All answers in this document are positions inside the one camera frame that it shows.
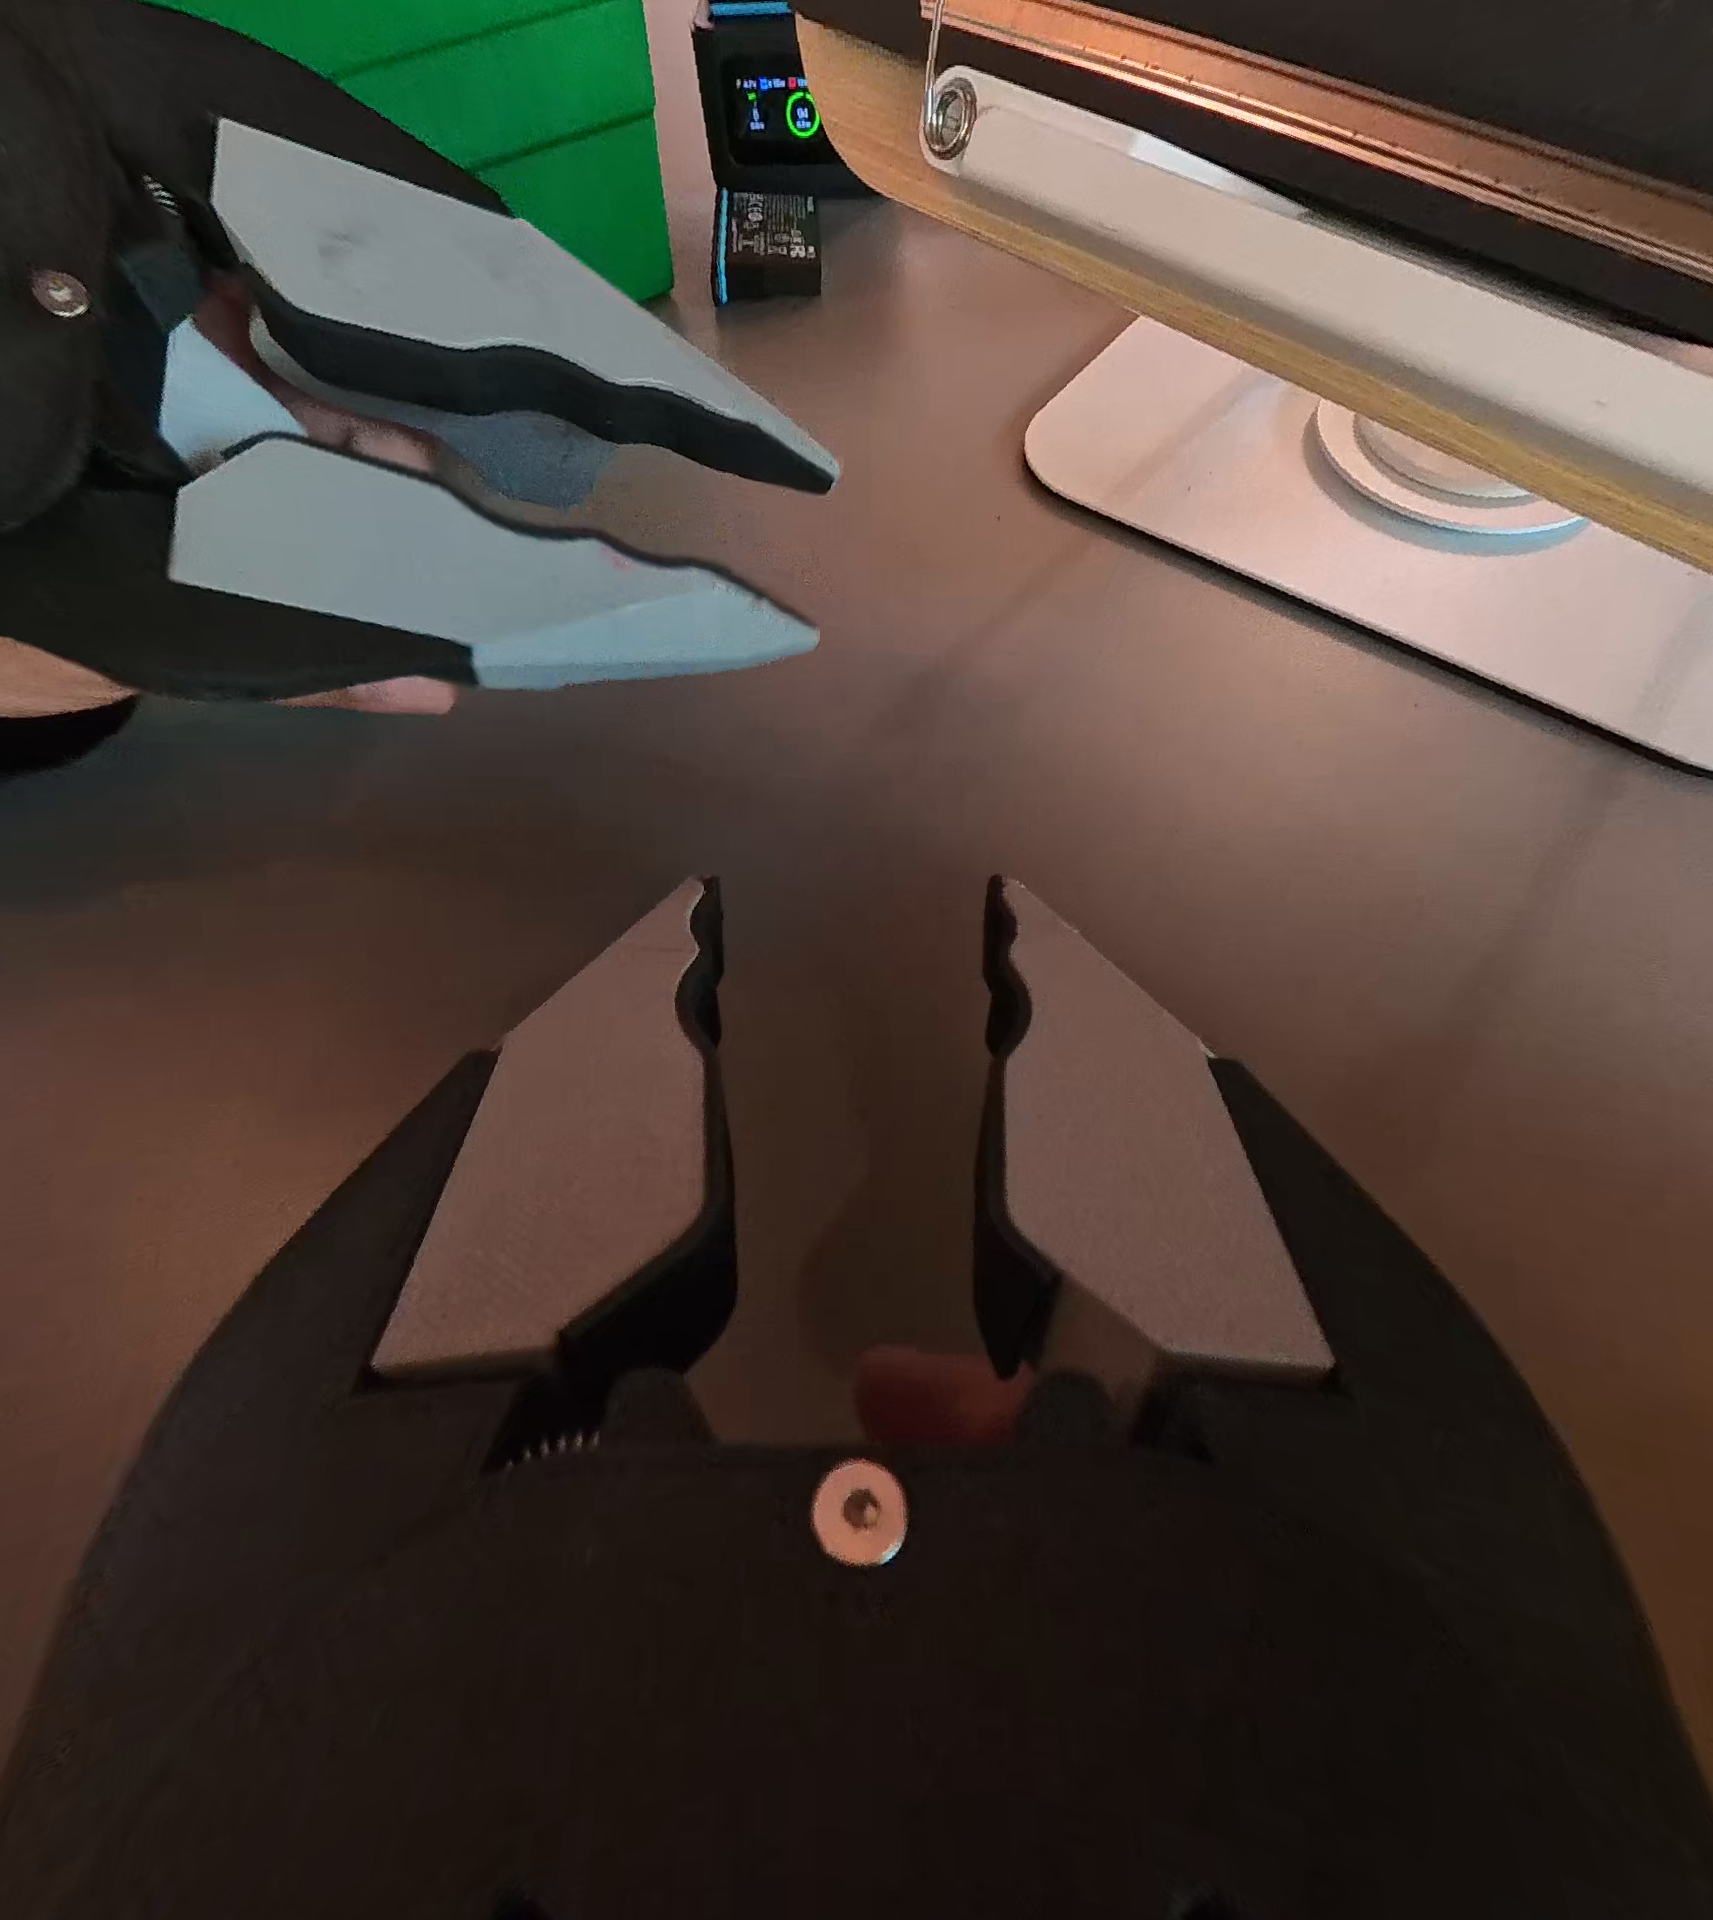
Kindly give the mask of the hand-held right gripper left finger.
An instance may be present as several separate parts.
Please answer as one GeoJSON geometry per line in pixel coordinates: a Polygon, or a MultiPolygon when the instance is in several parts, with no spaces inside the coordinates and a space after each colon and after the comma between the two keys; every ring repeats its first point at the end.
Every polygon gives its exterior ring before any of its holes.
{"type": "Polygon", "coordinates": [[[675,889],[492,1056],[380,1380],[691,1371],[736,1299],[723,895],[675,889]]]}

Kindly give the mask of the black charger with display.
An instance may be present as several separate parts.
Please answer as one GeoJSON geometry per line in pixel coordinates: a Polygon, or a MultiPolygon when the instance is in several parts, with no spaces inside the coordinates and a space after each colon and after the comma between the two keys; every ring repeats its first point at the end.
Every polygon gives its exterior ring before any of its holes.
{"type": "Polygon", "coordinates": [[[786,2],[699,2],[691,44],[710,168],[729,192],[861,200],[807,82],[786,2]]]}

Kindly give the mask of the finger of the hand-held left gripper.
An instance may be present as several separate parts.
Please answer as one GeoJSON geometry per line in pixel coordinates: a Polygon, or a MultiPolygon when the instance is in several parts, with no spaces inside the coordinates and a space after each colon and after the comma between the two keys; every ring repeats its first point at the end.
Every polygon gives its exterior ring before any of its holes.
{"type": "Polygon", "coordinates": [[[759,668],[819,628],[725,570],[483,512],[435,478],[291,436],[175,495],[165,580],[465,653],[489,691],[759,668]]]}
{"type": "Polygon", "coordinates": [[[438,420],[563,420],[822,497],[834,455],[534,226],[260,129],[214,127],[206,206],[305,376],[438,420]]]}

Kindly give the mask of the black battery blue edge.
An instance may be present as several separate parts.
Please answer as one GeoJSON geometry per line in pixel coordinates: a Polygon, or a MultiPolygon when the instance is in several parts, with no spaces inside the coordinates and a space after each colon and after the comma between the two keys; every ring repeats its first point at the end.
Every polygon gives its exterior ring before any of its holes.
{"type": "Polygon", "coordinates": [[[714,309],[820,298],[819,198],[720,186],[710,234],[714,309]]]}

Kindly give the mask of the wooden book stand white base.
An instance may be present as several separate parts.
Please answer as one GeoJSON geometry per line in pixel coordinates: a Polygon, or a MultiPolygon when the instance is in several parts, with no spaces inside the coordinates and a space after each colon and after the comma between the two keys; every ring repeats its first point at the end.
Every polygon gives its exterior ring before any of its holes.
{"type": "Polygon", "coordinates": [[[1713,774],[1713,7],[796,18],[858,180],[1130,311],[1048,491],[1713,774]]]}

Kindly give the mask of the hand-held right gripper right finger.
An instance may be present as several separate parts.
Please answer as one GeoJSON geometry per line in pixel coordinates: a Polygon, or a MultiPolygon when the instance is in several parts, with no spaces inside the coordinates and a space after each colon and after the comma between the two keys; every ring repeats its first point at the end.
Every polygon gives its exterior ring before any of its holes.
{"type": "Polygon", "coordinates": [[[1122,1414],[1183,1380],[1328,1386],[1213,1051],[1011,876],[982,979],[970,1302],[994,1377],[1082,1377],[1122,1414]]]}

